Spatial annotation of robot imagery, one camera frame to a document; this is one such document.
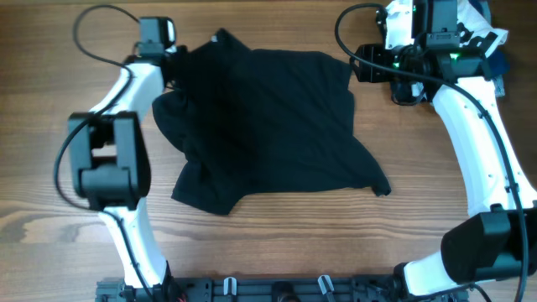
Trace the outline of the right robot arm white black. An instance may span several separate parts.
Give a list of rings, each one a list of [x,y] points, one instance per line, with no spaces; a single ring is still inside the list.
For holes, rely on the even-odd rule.
[[[535,271],[536,191],[527,181],[499,115],[487,59],[477,48],[391,51],[366,44],[351,52],[360,81],[401,84],[404,104],[429,102],[449,133],[467,191],[468,218],[447,232],[440,249],[398,265],[388,294],[419,301],[517,279],[521,300]]]

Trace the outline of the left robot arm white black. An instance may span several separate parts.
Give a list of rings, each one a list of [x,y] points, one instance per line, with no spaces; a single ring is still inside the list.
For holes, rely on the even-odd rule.
[[[118,296],[126,301],[178,301],[180,287],[154,238],[147,195],[151,168],[141,122],[169,84],[174,46],[141,44],[89,112],[74,112],[60,152],[70,155],[75,193],[104,221],[123,263]]]

